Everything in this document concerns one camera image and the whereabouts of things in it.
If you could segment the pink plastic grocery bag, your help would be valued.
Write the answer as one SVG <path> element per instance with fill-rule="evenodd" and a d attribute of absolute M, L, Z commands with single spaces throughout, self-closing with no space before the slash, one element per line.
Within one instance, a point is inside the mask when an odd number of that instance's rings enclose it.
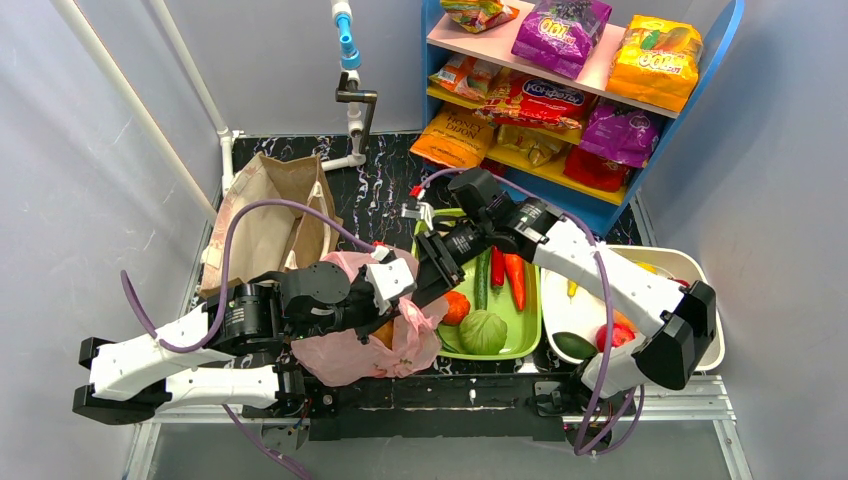
<path fill-rule="evenodd" d="M 394 317 L 392 347 L 374 336 L 361 343 L 352 330 L 291 343 L 299 363 L 330 387 L 345 386 L 365 377 L 403 378 L 431 366 L 441 350 L 436 329 L 449 304 L 439 298 L 416 307 L 409 295 L 399 302 Z"/>

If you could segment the purple snack bag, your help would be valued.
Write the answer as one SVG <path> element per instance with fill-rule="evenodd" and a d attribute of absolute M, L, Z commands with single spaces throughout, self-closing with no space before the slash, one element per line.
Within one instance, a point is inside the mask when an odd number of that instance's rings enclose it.
<path fill-rule="evenodd" d="M 602 98 L 589 116 L 578 147 L 605 160 L 644 168 L 664 124 L 658 114 Z"/>
<path fill-rule="evenodd" d="M 540 1 L 522 21 L 511 53 L 576 79 L 599 44 L 612 7 L 602 1 Z"/>

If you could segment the aluminium base frame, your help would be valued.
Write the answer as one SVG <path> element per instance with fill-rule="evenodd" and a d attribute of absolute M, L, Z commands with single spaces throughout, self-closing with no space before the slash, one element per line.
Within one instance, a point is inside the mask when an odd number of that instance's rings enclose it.
<path fill-rule="evenodd" d="M 681 391 L 649 385 L 599 404 L 595 449 L 573 449 L 584 417 L 561 373 L 419 375 L 314 386 L 307 418 L 183 407 L 138 428 L 128 479 L 286 479 L 265 456 L 292 457 L 314 479 L 748 479 L 721 377 Z"/>

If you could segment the dark green chili pepper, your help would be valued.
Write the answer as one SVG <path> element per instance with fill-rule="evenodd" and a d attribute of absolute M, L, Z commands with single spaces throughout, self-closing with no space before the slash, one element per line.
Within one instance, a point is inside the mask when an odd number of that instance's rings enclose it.
<path fill-rule="evenodd" d="M 456 354 L 456 353 L 457 353 L 457 350 L 456 350 L 453 346 L 451 346 L 451 345 L 447 342 L 447 340 L 446 340 L 446 339 L 443 337 L 443 335 L 441 334 L 441 331 L 440 331 L 440 330 L 436 329 L 436 330 L 435 330 L 435 333 L 436 333 L 436 335 L 437 335 L 438 339 L 440 340 L 441 345 L 442 345 L 442 349 L 443 349 L 444 351 L 446 351 L 446 352 L 448 352 L 448 353 L 452 353 L 452 354 Z"/>

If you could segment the blue wooden shelf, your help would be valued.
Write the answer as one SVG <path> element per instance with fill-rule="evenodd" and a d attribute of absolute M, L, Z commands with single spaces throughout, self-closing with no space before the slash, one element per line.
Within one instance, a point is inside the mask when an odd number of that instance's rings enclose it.
<path fill-rule="evenodd" d="M 745 9 L 742 1 L 710 1 L 707 5 L 710 10 L 705 18 L 697 19 L 692 14 L 684 18 L 685 23 L 693 25 L 701 34 L 704 45 L 699 60 L 699 81 L 684 110 L 677 113 L 635 100 L 628 102 L 635 108 L 652 111 L 664 119 L 662 135 L 652 155 L 654 160 L 664 155 L 671 139 L 718 71 Z M 519 20 L 508 22 L 489 32 L 472 34 L 452 21 L 439 2 L 424 1 L 421 4 L 422 69 L 425 74 L 432 74 L 453 54 L 461 53 L 498 64 L 505 70 L 526 72 L 592 93 L 596 98 L 607 98 L 610 94 L 605 87 L 610 63 L 633 17 L 634 8 L 626 1 L 614 1 L 611 6 L 611 20 L 604 29 L 599 45 L 594 49 L 578 78 L 570 80 L 512 55 L 511 46 L 521 24 Z M 632 169 L 627 183 L 615 192 L 595 189 L 564 174 L 569 155 L 580 142 L 581 130 L 572 129 L 565 133 L 546 131 L 544 134 L 549 138 L 558 139 L 563 144 L 558 154 L 545 164 L 535 166 L 528 162 L 521 152 L 507 148 L 497 141 L 491 142 L 486 157 L 504 166 L 504 176 L 513 184 L 509 189 L 512 197 L 518 195 L 519 188 L 524 188 L 558 208 L 576 214 L 593 232 L 607 234 L 653 166 L 647 164 L 641 169 Z"/>

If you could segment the red apple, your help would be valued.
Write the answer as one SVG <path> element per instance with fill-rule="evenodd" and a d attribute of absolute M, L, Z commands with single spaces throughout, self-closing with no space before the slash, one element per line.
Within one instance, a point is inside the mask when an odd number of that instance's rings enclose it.
<path fill-rule="evenodd" d="M 595 333 L 595 346 L 599 352 L 607 351 L 607 343 L 608 343 L 608 327 L 606 325 L 601 326 Z M 611 348 L 620 347 L 630 341 L 634 340 L 636 337 L 635 332 L 629 328 L 627 325 L 615 323 L 612 327 L 612 335 L 611 340 L 609 341 Z"/>

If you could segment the red chili pepper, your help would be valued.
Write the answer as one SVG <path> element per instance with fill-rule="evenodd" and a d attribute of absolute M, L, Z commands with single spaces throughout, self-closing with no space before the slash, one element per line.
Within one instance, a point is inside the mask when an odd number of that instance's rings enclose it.
<path fill-rule="evenodd" d="M 490 285 L 493 290 L 500 290 L 505 284 L 505 257 L 497 248 L 491 248 L 490 258 Z"/>

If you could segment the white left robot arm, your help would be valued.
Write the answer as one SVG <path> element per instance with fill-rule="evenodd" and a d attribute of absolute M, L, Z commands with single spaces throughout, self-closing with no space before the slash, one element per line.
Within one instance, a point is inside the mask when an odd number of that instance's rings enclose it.
<path fill-rule="evenodd" d="M 232 287 L 152 333 L 123 342 L 90 337 L 80 345 L 87 384 L 74 413 L 106 425 L 128 425 L 192 405 L 242 405 L 302 412 L 303 377 L 291 366 L 223 368 L 252 354 L 279 354 L 291 340 L 352 331 L 361 342 L 386 323 L 414 290 L 402 259 L 361 267 L 348 277 L 319 261 L 267 272 Z"/>

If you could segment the red snack bag lower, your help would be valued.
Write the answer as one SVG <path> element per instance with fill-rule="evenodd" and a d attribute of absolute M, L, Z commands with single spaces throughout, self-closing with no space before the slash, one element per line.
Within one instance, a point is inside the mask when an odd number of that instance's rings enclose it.
<path fill-rule="evenodd" d="M 563 174 L 586 187 L 616 192 L 625 186 L 631 170 L 626 165 L 573 147 L 566 156 Z"/>

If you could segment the gold snack bag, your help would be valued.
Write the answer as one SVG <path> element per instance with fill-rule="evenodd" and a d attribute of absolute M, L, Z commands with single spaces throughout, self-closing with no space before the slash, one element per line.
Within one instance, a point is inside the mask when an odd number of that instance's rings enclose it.
<path fill-rule="evenodd" d="M 549 163 L 566 146 L 566 142 L 538 130 L 514 125 L 501 125 L 496 143 L 522 156 L 532 167 Z"/>

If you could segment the orange striped snack bag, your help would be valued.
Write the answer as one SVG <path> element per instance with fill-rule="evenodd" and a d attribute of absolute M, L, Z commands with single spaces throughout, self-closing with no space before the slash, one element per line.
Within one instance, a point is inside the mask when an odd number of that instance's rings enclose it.
<path fill-rule="evenodd" d="M 459 95 L 471 101 L 482 102 L 502 67 L 455 53 L 450 59 L 428 79 L 431 84 L 441 87 L 448 92 Z"/>

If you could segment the brown paper bag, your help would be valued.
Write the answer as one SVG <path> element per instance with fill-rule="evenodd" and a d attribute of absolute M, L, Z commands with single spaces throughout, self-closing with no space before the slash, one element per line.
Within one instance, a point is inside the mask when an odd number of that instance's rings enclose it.
<path fill-rule="evenodd" d="M 202 260 L 199 295 L 208 298 L 221 285 L 226 234 L 246 205 L 267 199 L 296 201 L 341 223 L 321 160 L 316 156 L 280 161 L 255 155 L 235 176 L 219 208 Z M 334 251 L 339 233 L 321 220 L 285 206 L 257 208 L 235 231 L 228 284 L 243 283 L 268 271 L 305 268 Z"/>

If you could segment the yellow snack bag top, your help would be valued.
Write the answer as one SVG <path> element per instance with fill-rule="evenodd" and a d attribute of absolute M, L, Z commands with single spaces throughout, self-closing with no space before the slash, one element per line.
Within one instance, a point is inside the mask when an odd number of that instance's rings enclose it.
<path fill-rule="evenodd" d="M 680 113 L 698 83 L 702 51 L 692 25 L 635 15 L 613 56 L 606 90 Z"/>

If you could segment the green plastic tray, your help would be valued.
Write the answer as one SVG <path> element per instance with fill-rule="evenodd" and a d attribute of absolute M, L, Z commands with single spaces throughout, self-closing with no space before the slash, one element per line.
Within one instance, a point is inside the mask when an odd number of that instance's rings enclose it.
<path fill-rule="evenodd" d="M 525 278 L 527 297 L 523 311 L 516 309 L 508 281 L 499 293 L 488 292 L 488 311 L 500 316 L 508 325 L 506 344 L 498 354 L 473 355 L 466 352 L 459 341 L 459 329 L 456 326 L 440 324 L 438 330 L 457 353 L 452 354 L 441 349 L 439 356 L 473 361 L 503 361 L 522 358 L 532 353 L 542 335 L 539 269 L 525 262 Z"/>

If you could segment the white diagonal pipe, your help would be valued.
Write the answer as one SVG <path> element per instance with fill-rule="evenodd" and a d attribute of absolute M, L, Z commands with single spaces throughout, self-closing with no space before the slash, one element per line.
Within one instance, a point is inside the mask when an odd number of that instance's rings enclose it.
<path fill-rule="evenodd" d="M 127 76 L 106 47 L 97 31 L 93 28 L 88 18 L 76 1 L 52 0 L 52 6 L 60 15 L 64 23 L 70 28 L 77 40 L 81 43 L 89 57 L 105 75 L 107 80 L 116 89 L 120 97 L 130 108 L 134 118 L 138 121 L 142 130 L 168 164 L 177 182 L 182 185 L 195 205 L 199 207 L 203 217 L 213 222 L 217 212 L 195 181 L 189 170 L 182 162 L 179 154 L 164 134 L 155 118 L 142 101 L 138 92 L 128 80 Z"/>

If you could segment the brown potato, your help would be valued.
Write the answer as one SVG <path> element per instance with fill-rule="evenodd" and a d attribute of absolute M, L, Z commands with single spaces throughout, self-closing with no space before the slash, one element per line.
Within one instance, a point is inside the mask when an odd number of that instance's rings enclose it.
<path fill-rule="evenodd" d="M 372 336 L 385 348 L 391 350 L 393 348 L 394 321 L 387 321 L 384 325 L 373 332 Z"/>

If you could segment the colourful snack bag top left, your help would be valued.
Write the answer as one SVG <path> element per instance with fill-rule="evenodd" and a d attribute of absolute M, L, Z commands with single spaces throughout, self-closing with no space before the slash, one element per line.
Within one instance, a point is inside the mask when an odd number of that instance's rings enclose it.
<path fill-rule="evenodd" d="M 498 0 L 441 0 L 451 20 L 470 33 L 481 33 L 517 18 L 520 11 Z"/>

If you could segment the purple snack bag lower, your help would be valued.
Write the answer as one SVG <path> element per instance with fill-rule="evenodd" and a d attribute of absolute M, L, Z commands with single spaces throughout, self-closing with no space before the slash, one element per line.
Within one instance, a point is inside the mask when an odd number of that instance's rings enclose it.
<path fill-rule="evenodd" d="M 664 124 L 658 114 L 602 98 L 589 116 L 578 147 L 605 160 L 644 168 Z"/>

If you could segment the green cabbage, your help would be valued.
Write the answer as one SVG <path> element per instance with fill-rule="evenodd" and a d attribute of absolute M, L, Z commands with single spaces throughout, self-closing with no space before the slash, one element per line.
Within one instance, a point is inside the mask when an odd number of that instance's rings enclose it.
<path fill-rule="evenodd" d="M 469 313 L 459 324 L 460 344 L 473 355 L 498 354 L 506 344 L 507 335 L 507 323 L 486 310 Z"/>

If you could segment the orange carrot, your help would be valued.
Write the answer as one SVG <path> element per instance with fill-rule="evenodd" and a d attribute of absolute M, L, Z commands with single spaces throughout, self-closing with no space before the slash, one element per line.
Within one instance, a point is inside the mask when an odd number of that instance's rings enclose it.
<path fill-rule="evenodd" d="M 511 287 L 514 305 L 518 311 L 526 307 L 525 262 L 517 254 L 505 254 L 505 271 Z"/>

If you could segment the orange bumpy fruit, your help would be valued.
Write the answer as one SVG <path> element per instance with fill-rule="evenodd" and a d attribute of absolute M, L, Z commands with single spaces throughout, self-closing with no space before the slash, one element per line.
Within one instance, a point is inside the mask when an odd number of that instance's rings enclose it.
<path fill-rule="evenodd" d="M 442 317 L 441 323 L 446 326 L 459 326 L 471 311 L 471 302 L 466 295 L 450 291 L 444 295 L 448 310 Z"/>

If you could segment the red candy bag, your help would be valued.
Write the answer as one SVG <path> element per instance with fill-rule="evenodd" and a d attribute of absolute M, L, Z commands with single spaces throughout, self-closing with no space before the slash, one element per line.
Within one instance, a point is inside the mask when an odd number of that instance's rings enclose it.
<path fill-rule="evenodd" d="M 581 128 L 597 96 L 527 73 L 497 79 L 474 114 L 500 125 L 566 131 Z"/>

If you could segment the green avocado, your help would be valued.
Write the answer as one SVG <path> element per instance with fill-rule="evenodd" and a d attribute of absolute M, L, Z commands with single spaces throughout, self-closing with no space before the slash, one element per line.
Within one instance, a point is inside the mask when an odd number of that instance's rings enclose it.
<path fill-rule="evenodd" d="M 552 338 L 559 351 L 578 362 L 591 359 L 598 353 L 593 344 L 572 332 L 557 332 Z"/>

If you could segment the peach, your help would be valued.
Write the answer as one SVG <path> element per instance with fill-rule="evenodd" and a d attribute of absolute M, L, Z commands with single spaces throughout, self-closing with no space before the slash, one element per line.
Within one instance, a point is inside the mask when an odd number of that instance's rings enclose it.
<path fill-rule="evenodd" d="M 638 328 L 635 326 L 635 324 L 618 310 L 614 311 L 613 320 L 616 324 L 627 327 L 632 332 L 638 332 Z"/>

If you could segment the yellow banana bunch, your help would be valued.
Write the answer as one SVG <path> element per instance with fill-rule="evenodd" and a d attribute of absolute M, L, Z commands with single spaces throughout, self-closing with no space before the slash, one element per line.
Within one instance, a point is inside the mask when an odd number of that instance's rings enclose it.
<path fill-rule="evenodd" d="M 653 274 L 657 273 L 657 269 L 651 264 L 644 263 L 644 262 L 636 262 L 636 265 L 643 268 L 644 270 L 649 271 L 650 273 L 653 273 Z M 568 297 L 573 298 L 576 295 L 578 288 L 579 288 L 579 285 L 576 282 L 574 282 L 573 280 L 569 279 L 567 281 L 567 295 L 568 295 Z"/>

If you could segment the green cucumber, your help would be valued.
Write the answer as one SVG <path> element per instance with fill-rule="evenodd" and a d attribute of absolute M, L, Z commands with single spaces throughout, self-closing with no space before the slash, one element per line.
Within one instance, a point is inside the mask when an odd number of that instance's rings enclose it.
<path fill-rule="evenodd" d="M 486 310 L 490 277 L 491 250 L 485 250 L 475 259 L 474 270 L 474 306 L 476 310 Z"/>

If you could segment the orange honey dijon bag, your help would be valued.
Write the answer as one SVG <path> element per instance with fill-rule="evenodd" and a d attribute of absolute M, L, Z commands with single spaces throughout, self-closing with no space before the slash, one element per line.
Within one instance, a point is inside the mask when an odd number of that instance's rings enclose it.
<path fill-rule="evenodd" d="M 410 152 L 445 167 L 473 168 L 484 160 L 494 136 L 495 128 L 472 110 L 444 104 Z"/>

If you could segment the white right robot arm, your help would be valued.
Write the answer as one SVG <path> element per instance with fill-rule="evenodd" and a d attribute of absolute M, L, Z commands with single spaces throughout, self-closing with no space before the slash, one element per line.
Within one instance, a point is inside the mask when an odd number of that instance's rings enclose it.
<path fill-rule="evenodd" d="M 624 314 L 642 340 L 609 347 L 584 361 L 580 381 L 595 398 L 647 382 L 669 390 L 688 384 L 717 335 L 716 293 L 653 274 L 598 243 L 575 215 L 528 196 L 516 201 L 507 180 L 481 168 L 452 169 L 448 189 L 464 214 L 446 233 L 414 237 L 419 260 L 412 300 L 426 306 L 465 278 L 464 266 L 495 246 L 576 282 Z"/>

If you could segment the white plastic tray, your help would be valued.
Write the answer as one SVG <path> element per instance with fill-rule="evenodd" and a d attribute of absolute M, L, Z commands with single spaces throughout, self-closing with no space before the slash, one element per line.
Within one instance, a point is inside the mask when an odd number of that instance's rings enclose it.
<path fill-rule="evenodd" d="M 657 274 L 666 278 L 683 279 L 690 284 L 706 280 L 700 265 L 678 250 L 631 245 L 612 245 L 610 249 L 634 263 L 653 265 Z M 540 273 L 541 310 L 547 338 L 552 340 L 557 332 L 572 332 L 594 343 L 596 331 L 605 322 L 604 302 L 583 288 L 569 298 L 567 278 L 547 269 L 541 269 Z"/>

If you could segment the purple snack bag top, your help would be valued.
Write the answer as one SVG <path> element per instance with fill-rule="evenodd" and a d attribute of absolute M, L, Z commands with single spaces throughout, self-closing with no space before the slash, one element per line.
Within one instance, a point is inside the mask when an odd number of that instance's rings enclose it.
<path fill-rule="evenodd" d="M 511 53 L 576 79 L 599 44 L 612 7 L 602 1 L 540 1 L 522 21 Z"/>

